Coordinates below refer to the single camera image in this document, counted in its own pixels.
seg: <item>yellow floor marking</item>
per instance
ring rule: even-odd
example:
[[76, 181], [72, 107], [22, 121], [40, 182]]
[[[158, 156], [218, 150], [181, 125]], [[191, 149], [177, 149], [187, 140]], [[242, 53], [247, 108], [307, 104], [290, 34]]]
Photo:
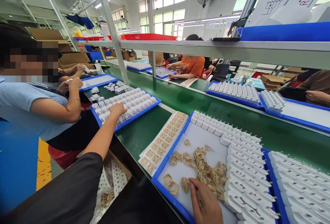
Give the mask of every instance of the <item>yellow floor marking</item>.
[[41, 189], [51, 180], [52, 166], [51, 156], [48, 153], [48, 144], [39, 138], [36, 190]]

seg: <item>red tray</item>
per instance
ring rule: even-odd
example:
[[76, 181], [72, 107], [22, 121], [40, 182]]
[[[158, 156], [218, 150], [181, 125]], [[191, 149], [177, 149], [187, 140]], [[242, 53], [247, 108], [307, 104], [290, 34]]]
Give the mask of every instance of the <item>red tray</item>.
[[99, 40], [103, 40], [104, 37], [86, 37], [84, 38], [84, 40], [90, 40], [90, 41], [99, 41]]
[[176, 36], [169, 36], [156, 33], [137, 33], [137, 34], [122, 34], [122, 40], [176, 40]]

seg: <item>blue tray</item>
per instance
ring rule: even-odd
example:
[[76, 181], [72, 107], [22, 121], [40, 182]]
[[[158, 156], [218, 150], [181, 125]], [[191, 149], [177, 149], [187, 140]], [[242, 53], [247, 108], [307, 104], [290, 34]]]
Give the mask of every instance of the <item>blue tray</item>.
[[[127, 121], [123, 122], [121, 125], [118, 125], [115, 129], [114, 129], [114, 132], [116, 132], [117, 130], [121, 129], [122, 127], [126, 126], [127, 124], [129, 124], [130, 122], [132, 122], [133, 120], [137, 119], [139, 116], [141, 116], [142, 114], [146, 113], [147, 111], [149, 111], [150, 109], [154, 108], [156, 105], [158, 105], [161, 100], [157, 97], [155, 97], [157, 102], [152, 104], [151, 106], [149, 106], [148, 108], [144, 109], [142, 112], [139, 112], [138, 114], [136, 114], [135, 116], [133, 116], [132, 118], [128, 119]], [[101, 127], [102, 126], [102, 122], [101, 120], [99, 119], [98, 115], [96, 114], [95, 110], [93, 108], [91, 108], [92, 110], [92, 113], [98, 123], [98, 125]]]
[[251, 26], [237, 31], [241, 41], [330, 41], [330, 22]]
[[[97, 78], [97, 77], [102, 77], [102, 76], [105, 76], [105, 75], [110, 75], [110, 74], [101, 74], [101, 75], [97, 75], [97, 76], [92, 76], [92, 77], [87, 78], [86, 80], [90, 80], [92, 78]], [[91, 90], [94, 87], [100, 87], [100, 86], [104, 86], [106, 84], [109, 84], [111, 82], [118, 81], [117, 77], [114, 77], [113, 75], [110, 75], [110, 76], [113, 77], [114, 79], [110, 80], [110, 81], [102, 82], [102, 83], [99, 83], [99, 84], [96, 84], [96, 85], [93, 85], [93, 86], [89, 86], [89, 87], [86, 87], [86, 88], [80, 88], [79, 92], [85, 92], [85, 91]]]
[[[163, 68], [163, 69], [166, 69], [166, 70], [168, 70], [168, 71], [171, 71], [172, 74], [174, 74], [174, 75], [177, 74], [176, 71], [173, 71], [173, 70], [170, 70], [170, 69], [167, 69], [167, 68], [164, 68], [164, 67], [158, 67], [158, 68]], [[151, 70], [147, 70], [147, 73], [152, 74], [152, 69], [151, 69]], [[160, 75], [157, 75], [157, 74], [156, 74], [156, 76], [157, 76], [158, 78], [161, 78], [161, 79], [168, 77], [168, 75], [160, 76]]]
[[267, 175], [268, 181], [272, 182], [272, 186], [270, 187], [271, 189], [271, 195], [274, 197], [277, 197], [276, 202], [273, 202], [273, 206], [275, 209], [273, 209], [276, 213], [280, 213], [279, 219], [277, 219], [279, 224], [289, 224], [289, 218], [285, 210], [284, 202], [281, 196], [281, 191], [278, 187], [276, 176], [274, 174], [274, 170], [271, 164], [271, 160], [269, 158], [268, 153], [270, 150], [266, 148], [262, 148], [262, 151], [264, 151], [264, 158], [266, 159], [266, 169], [269, 170], [269, 174]]
[[151, 181], [157, 187], [157, 189], [159, 189], [160, 192], [162, 192], [164, 194], [164, 196], [178, 209], [178, 211], [180, 211], [181, 214], [183, 214], [183, 216], [190, 223], [195, 223], [195, 218], [189, 213], [189, 211], [187, 211], [186, 208], [183, 207], [183, 205], [179, 201], [177, 201], [176, 198], [158, 181], [159, 175], [161, 174], [162, 170], [164, 169], [166, 163], [168, 162], [168, 159], [173, 154], [173, 151], [174, 151], [176, 145], [178, 144], [178, 142], [180, 141], [182, 135], [186, 131], [186, 129], [187, 129], [189, 123], [190, 123], [190, 120], [191, 120], [192, 115], [193, 115], [193, 112], [190, 114], [190, 116], [189, 116], [189, 118], [188, 118], [185, 126], [181, 130], [179, 136], [175, 140], [175, 142], [172, 145], [171, 149], [168, 151], [168, 153], [165, 156], [163, 162], [160, 164], [160, 166], [158, 167], [157, 171], [152, 176]]
[[152, 69], [152, 67], [145, 68], [145, 69], [135, 69], [135, 68], [131, 68], [131, 67], [129, 67], [129, 66], [126, 66], [126, 68], [128, 68], [128, 69], [130, 69], [130, 70], [137, 71], [137, 72], [145, 71], [145, 70], [148, 70], [148, 69]]
[[234, 102], [243, 104], [243, 105], [247, 105], [247, 106], [250, 106], [250, 107], [253, 107], [253, 108], [256, 108], [256, 109], [264, 110], [264, 105], [263, 105], [263, 103], [261, 101], [259, 102], [259, 104], [253, 104], [253, 103], [247, 102], [245, 100], [241, 100], [241, 99], [237, 99], [237, 98], [234, 98], [234, 97], [230, 97], [228, 95], [224, 95], [224, 94], [216, 93], [216, 92], [211, 92], [209, 90], [209, 88], [211, 87], [211, 85], [213, 83], [218, 83], [218, 81], [212, 81], [211, 84], [209, 85], [209, 87], [207, 88], [206, 93], [211, 94], [211, 95], [218, 96], [220, 98], [228, 99], [228, 100], [231, 100], [231, 101], [234, 101]]
[[[285, 98], [285, 100], [289, 101], [289, 102], [296, 103], [296, 104], [306, 105], [308, 107], [313, 107], [313, 108], [316, 108], [316, 109], [330, 111], [330, 108], [322, 107], [322, 106], [319, 106], [319, 105], [314, 105], [314, 104], [300, 102], [300, 101], [296, 101], [296, 100], [292, 100], [292, 99], [286, 99], [286, 98]], [[296, 117], [288, 116], [288, 115], [285, 115], [285, 114], [275, 112], [275, 111], [272, 111], [272, 110], [268, 109], [267, 105], [266, 105], [266, 103], [263, 100], [261, 95], [260, 95], [260, 101], [262, 102], [262, 104], [265, 108], [265, 112], [268, 113], [268, 114], [271, 114], [273, 116], [277, 116], [279, 118], [286, 119], [286, 120], [289, 120], [289, 121], [292, 121], [292, 122], [295, 122], [295, 123], [298, 123], [298, 124], [302, 124], [304, 126], [309, 126], [309, 127], [315, 128], [317, 130], [321, 130], [321, 131], [325, 131], [325, 132], [330, 133], [330, 128], [329, 127], [326, 127], [326, 126], [323, 126], [323, 125], [320, 125], [320, 124], [316, 124], [316, 123], [312, 123], [310, 121], [306, 121], [306, 120], [299, 119], [299, 118], [296, 118]]]

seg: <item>dark hair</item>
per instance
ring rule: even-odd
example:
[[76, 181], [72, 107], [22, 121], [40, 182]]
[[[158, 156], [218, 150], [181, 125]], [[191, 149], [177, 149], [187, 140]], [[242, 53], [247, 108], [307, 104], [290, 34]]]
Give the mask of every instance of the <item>dark hair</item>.
[[191, 34], [189, 35], [186, 40], [200, 40], [200, 41], [204, 41], [201, 37], [199, 37], [197, 34]]
[[0, 22], [0, 68], [3, 68], [5, 62], [9, 62], [10, 51], [13, 48], [22, 50], [22, 54], [31, 48], [37, 48], [37, 41], [31, 35], [18, 26]]

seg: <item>hand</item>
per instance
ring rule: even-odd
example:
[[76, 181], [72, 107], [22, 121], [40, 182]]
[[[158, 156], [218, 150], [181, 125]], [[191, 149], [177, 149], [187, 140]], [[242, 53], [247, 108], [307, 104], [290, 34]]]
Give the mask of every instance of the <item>hand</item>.
[[85, 71], [85, 66], [82, 64], [77, 64], [75, 67], [77, 68], [77, 71], [81, 71], [81, 72]]
[[175, 78], [175, 76], [176, 75], [174, 75], [174, 74], [168, 74], [168, 77], [171, 78], [171, 79]]
[[330, 95], [321, 91], [306, 91], [306, 99], [316, 103], [328, 103]]
[[124, 103], [116, 103], [109, 107], [110, 115], [114, 115], [119, 118], [122, 114], [127, 112], [127, 109], [124, 108]]
[[[223, 224], [222, 210], [218, 203], [217, 195], [197, 179], [189, 178], [189, 181], [192, 210], [196, 224]], [[202, 199], [202, 208], [199, 206], [197, 189]]]
[[83, 86], [83, 82], [82, 82], [82, 80], [80, 80], [79, 77], [76, 77], [76, 78], [72, 79], [71, 81], [69, 81], [68, 85], [69, 85], [69, 87], [73, 86], [73, 87], [81, 88]]

